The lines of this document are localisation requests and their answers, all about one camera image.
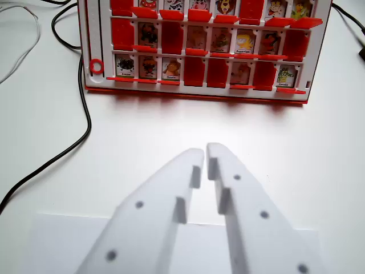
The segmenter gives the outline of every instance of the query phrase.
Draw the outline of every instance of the character card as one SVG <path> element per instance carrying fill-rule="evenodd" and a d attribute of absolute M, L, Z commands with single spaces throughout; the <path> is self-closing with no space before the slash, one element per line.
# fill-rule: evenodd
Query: character card
<path fill-rule="evenodd" d="M 265 21 L 274 17 L 285 17 L 287 2 L 285 0 L 268 0 Z"/>
<path fill-rule="evenodd" d="M 210 0 L 190 0 L 189 9 L 209 10 Z"/>
<path fill-rule="evenodd" d="M 212 46 L 214 53 L 227 53 L 230 47 L 231 33 L 225 27 L 214 27 L 212 30 Z"/>
<path fill-rule="evenodd" d="M 159 9 L 159 1 L 158 0 L 139 0 L 139 6 L 140 7 L 147 7 L 151 10 L 158 10 Z"/>
<path fill-rule="evenodd" d="M 235 53 L 253 53 L 255 46 L 256 35 L 252 30 L 237 30 Z"/>
<path fill-rule="evenodd" d="M 258 53 L 261 55 L 278 54 L 279 44 L 280 36 L 276 31 L 263 31 Z"/>
<path fill-rule="evenodd" d="M 230 77 L 231 84 L 248 84 L 251 68 L 247 63 L 233 62 Z"/>
<path fill-rule="evenodd" d="M 294 87 L 296 77 L 295 66 L 281 65 L 276 85 L 277 87 Z"/>
<path fill-rule="evenodd" d="M 184 12 L 184 0 L 165 0 L 164 2 L 165 10 L 177 10 Z"/>
<path fill-rule="evenodd" d="M 135 61 L 128 54 L 115 55 L 115 75 L 126 78 L 134 78 Z"/>
<path fill-rule="evenodd" d="M 162 79 L 169 81 L 180 81 L 181 63 L 177 58 L 162 59 Z"/>
<path fill-rule="evenodd" d="M 216 1 L 215 14 L 234 15 L 234 9 L 236 8 L 236 0 L 215 0 L 215 1 Z"/>
<path fill-rule="evenodd" d="M 157 28 L 153 23 L 138 23 L 138 45 L 157 48 Z"/>
<path fill-rule="evenodd" d="M 201 26 L 188 26 L 186 47 L 205 50 L 206 32 Z"/>
<path fill-rule="evenodd" d="M 293 0 L 291 17 L 295 20 L 309 17 L 312 11 L 312 4 L 309 0 Z"/>
<path fill-rule="evenodd" d="M 139 78 L 157 79 L 157 61 L 152 56 L 139 56 Z"/>

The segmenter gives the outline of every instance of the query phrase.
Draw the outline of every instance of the guess who game board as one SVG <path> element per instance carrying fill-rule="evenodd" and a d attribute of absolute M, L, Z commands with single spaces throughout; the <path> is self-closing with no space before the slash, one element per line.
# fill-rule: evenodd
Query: guess who game board
<path fill-rule="evenodd" d="M 331 0 L 78 0 L 88 90 L 307 103 Z"/>

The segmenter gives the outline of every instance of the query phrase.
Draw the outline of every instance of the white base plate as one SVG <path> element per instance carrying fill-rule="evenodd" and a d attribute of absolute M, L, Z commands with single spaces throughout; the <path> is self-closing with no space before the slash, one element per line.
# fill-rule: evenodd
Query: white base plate
<path fill-rule="evenodd" d="M 107 218 L 37 214 L 19 273 L 74 274 L 108 221 Z M 317 232 L 299 232 L 319 253 Z M 224 225 L 180 225 L 173 252 L 170 273 L 231 273 Z"/>

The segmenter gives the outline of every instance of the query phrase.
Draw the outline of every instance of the black cable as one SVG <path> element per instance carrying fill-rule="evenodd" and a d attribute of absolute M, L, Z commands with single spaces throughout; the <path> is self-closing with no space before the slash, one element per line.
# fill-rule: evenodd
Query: black cable
<path fill-rule="evenodd" d="M 77 6 L 78 4 L 77 3 L 73 3 L 71 5 L 69 5 L 68 7 L 66 7 L 65 9 L 61 10 L 53 19 L 52 19 L 52 23 L 51 23 L 51 28 L 52 28 L 52 32 L 53 34 L 55 35 L 56 39 L 62 44 L 64 45 L 65 47 L 68 47 L 69 49 L 72 49 L 72 50 L 80 50 L 81 47 L 80 46 L 73 46 L 69 43 L 67 43 L 65 40 L 63 40 L 56 32 L 56 29 L 55 29 L 55 25 L 56 25 L 56 21 L 58 20 L 58 18 L 63 15 L 65 12 L 67 12 L 69 9 Z"/>
<path fill-rule="evenodd" d="M 346 12 L 343 8 L 341 8 L 339 5 L 337 5 L 335 3 L 332 3 L 332 7 L 337 9 L 340 13 L 342 13 L 347 18 L 351 19 L 356 25 L 358 25 L 361 28 L 361 31 L 365 35 L 365 27 L 355 17 L 353 17 L 351 14 Z"/>
<path fill-rule="evenodd" d="M 71 2 L 71 0 L 65 0 L 65 1 L 41 0 L 41 1 L 46 2 L 46 3 L 55 4 L 55 5 L 60 5 L 60 6 L 64 6 Z"/>
<path fill-rule="evenodd" d="M 56 23 L 56 20 L 55 19 L 57 19 L 64 12 L 66 12 L 67 10 L 69 10 L 71 6 L 65 8 L 63 11 L 61 11 L 59 14 L 57 14 L 55 16 L 55 18 L 52 20 L 52 26 L 53 26 L 52 30 L 53 30 L 53 32 L 54 32 L 55 35 L 56 35 L 56 32 L 54 30 L 54 24 Z M 57 38 L 58 41 L 60 41 L 63 45 L 65 45 L 69 49 L 78 49 L 79 48 L 79 47 L 70 45 L 66 41 L 62 40 L 58 35 L 57 35 L 57 37 L 58 37 Z M 53 157 L 51 160 L 49 160 L 48 162 L 46 162 L 45 164 L 43 164 L 37 170 L 33 171 L 31 174 L 29 174 L 26 177 L 24 177 L 15 186 L 13 186 L 11 188 L 11 190 L 5 195 L 4 199 L 0 203 L 0 215 L 3 212 L 4 208 L 6 207 L 6 205 L 8 204 L 8 202 L 9 202 L 10 198 L 12 197 L 12 195 L 14 194 L 14 192 L 19 187 L 21 187 L 22 185 L 24 185 L 27 181 L 29 181 L 30 179 L 32 179 L 37 174 L 41 173 L 43 170 L 45 170 L 47 167 L 49 167 L 50 165 L 52 165 L 57 160 L 59 160 L 60 158 L 64 157 L 66 154 L 68 154 L 70 151 L 72 151 L 78 145 L 80 145 L 81 143 L 83 143 L 88 138 L 88 136 L 90 135 L 90 132 L 91 132 L 91 117 L 90 117 L 89 110 L 87 108 L 87 104 L 86 104 L 86 100 L 85 100 L 85 95 L 84 95 L 84 90 L 83 90 L 83 86 L 82 86 L 82 67 L 83 67 L 83 62 L 82 62 L 82 55 L 81 55 L 80 62 L 79 62 L 79 70 L 78 70 L 78 83 L 79 83 L 79 92 L 80 92 L 81 102 L 82 102 L 82 106 L 84 108 L 85 116 L 86 116 L 86 119 L 87 119 L 87 129 L 86 129 L 85 133 L 74 144 L 70 145 L 67 149 L 65 149 L 64 151 L 62 151 L 57 156 Z"/>

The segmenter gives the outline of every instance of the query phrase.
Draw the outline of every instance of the white table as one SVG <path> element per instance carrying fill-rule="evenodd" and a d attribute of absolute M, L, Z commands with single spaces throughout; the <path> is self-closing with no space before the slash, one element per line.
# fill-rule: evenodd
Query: white table
<path fill-rule="evenodd" d="M 77 85 L 79 54 L 51 32 L 51 20 L 62 8 L 25 2 L 39 17 L 42 36 L 0 85 L 1 199 L 86 129 Z M 363 0 L 336 3 L 365 23 Z M 73 12 L 57 29 L 77 45 Z M 35 35 L 33 18 L 24 10 L 1 14 L 0 75 Z M 333 10 L 303 107 L 87 94 L 93 122 L 89 139 L 27 183 L 0 217 L 0 272 L 17 272 L 36 212 L 111 216 L 124 197 L 175 155 L 221 142 L 247 165 L 295 228 L 319 231 L 330 273 L 363 273 L 365 63 L 359 50 Z M 205 174 L 189 221 L 224 223 Z"/>

